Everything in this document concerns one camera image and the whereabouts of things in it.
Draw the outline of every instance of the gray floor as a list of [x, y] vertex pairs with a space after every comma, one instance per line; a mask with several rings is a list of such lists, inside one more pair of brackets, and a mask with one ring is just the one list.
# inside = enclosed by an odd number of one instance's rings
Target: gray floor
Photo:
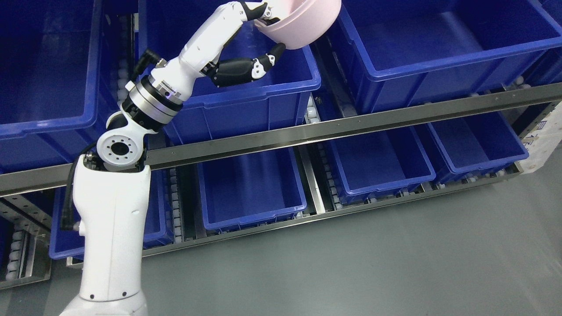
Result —
[[[562, 315], [562, 150], [487, 188], [144, 260], [151, 315]], [[80, 272], [0, 292], [55, 316]]]

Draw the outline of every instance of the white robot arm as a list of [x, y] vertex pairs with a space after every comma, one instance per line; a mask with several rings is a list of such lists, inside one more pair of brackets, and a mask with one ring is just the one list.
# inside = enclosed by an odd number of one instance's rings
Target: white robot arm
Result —
[[[76, 228], [71, 200], [81, 216], [78, 231], [85, 236], [82, 283], [78, 296], [61, 316], [148, 315], [141, 290], [144, 221], [148, 208], [151, 170], [144, 166], [144, 136], [156, 134], [182, 109], [197, 78], [218, 86], [262, 78], [279, 60], [285, 45], [254, 59], [219, 61], [223, 48], [246, 21], [275, 22], [267, 2], [229, 2], [220, 6], [169, 62], [147, 51], [134, 76], [148, 62], [150, 75], [129, 82], [129, 95], [107, 122], [97, 141], [97, 156], [86, 152], [73, 166], [67, 185], [63, 229]], [[104, 163], [134, 172], [109, 172]]]
[[244, 22], [270, 19], [272, 9], [267, 2], [226, 3], [197, 30], [178, 57], [167, 62], [147, 51], [133, 77], [144, 72], [148, 61], [156, 68], [140, 82], [127, 84], [129, 95], [121, 112], [109, 119], [109, 130], [98, 140], [101, 159], [115, 166], [134, 165], [142, 156], [144, 136], [157, 133], [174, 118], [191, 97], [196, 79], [208, 76], [218, 87], [226, 87], [262, 78], [283, 54], [284, 44], [254, 59], [219, 61], [219, 57]]

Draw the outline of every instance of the pink bowl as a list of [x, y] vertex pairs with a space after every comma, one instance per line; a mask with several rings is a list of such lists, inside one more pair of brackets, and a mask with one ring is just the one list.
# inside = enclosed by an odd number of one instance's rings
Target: pink bowl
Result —
[[287, 49], [299, 49], [317, 40], [332, 26], [342, 7], [341, 0], [270, 0], [282, 19], [267, 26], [255, 24], [260, 32]]

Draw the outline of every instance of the blue plastic bin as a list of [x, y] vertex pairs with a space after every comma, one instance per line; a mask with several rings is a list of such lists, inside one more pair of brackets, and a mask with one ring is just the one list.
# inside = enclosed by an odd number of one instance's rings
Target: blue plastic bin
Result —
[[0, 173], [73, 161], [117, 110], [119, 23], [102, 0], [4, 1]]
[[499, 112], [416, 127], [437, 183], [459, 181], [507, 168], [529, 153]]
[[[74, 231], [60, 229], [60, 216], [65, 199], [65, 189], [60, 188], [55, 194], [55, 210], [53, 227], [51, 228], [51, 245], [49, 256], [53, 259], [75, 257], [82, 259], [84, 255], [84, 237]], [[144, 248], [163, 246], [174, 241], [172, 207], [166, 171], [153, 171], [151, 179], [150, 200], [144, 225]], [[80, 220], [74, 211], [74, 219]]]
[[327, 142], [328, 161], [342, 204], [412, 192], [435, 179], [414, 128]]
[[[147, 47], [170, 60], [195, 31], [227, 0], [140, 0], [139, 49]], [[251, 23], [223, 51], [222, 60], [254, 58], [275, 43]], [[208, 141], [299, 125], [310, 92], [320, 87], [320, 74], [309, 47], [287, 51], [264, 78], [235, 87], [217, 88], [198, 79], [184, 109], [164, 127], [175, 145]]]
[[562, 28], [535, 0], [344, 0], [328, 32], [357, 112], [511, 84]]
[[[546, 0], [542, 7], [562, 25], [562, 1]], [[533, 86], [562, 82], [562, 48], [547, 51], [525, 74], [525, 82]]]
[[10, 253], [12, 243], [13, 224], [0, 216], [0, 269], [4, 267]]
[[198, 165], [203, 223], [210, 231], [237, 231], [292, 218], [306, 208], [291, 148]]

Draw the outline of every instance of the metal beam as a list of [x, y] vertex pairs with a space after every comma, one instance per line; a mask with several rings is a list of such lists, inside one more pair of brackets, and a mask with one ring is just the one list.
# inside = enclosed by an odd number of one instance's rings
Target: metal beam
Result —
[[[172, 168], [557, 100], [562, 100], [562, 83], [150, 150], [147, 164]], [[0, 197], [64, 186], [69, 170], [70, 165], [61, 165], [0, 175]]]

